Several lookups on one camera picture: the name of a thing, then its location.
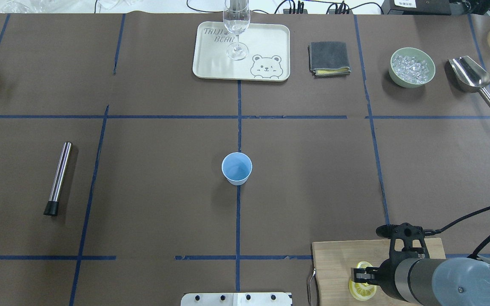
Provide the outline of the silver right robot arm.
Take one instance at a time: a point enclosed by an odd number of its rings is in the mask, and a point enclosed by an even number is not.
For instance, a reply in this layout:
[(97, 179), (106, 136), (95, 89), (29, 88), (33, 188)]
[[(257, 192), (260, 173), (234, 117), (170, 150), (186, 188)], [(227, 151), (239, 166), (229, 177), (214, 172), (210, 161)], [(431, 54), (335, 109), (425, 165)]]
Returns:
[(355, 283), (379, 287), (387, 296), (419, 306), (490, 306), (490, 259), (405, 259), (396, 266), (355, 267)]

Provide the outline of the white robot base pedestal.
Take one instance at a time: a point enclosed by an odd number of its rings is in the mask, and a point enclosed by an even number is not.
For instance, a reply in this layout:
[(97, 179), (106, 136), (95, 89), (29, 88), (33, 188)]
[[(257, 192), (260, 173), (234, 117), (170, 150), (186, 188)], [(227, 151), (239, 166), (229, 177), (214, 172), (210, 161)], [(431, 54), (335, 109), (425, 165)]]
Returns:
[(181, 306), (292, 306), (292, 294), (286, 292), (189, 293)]

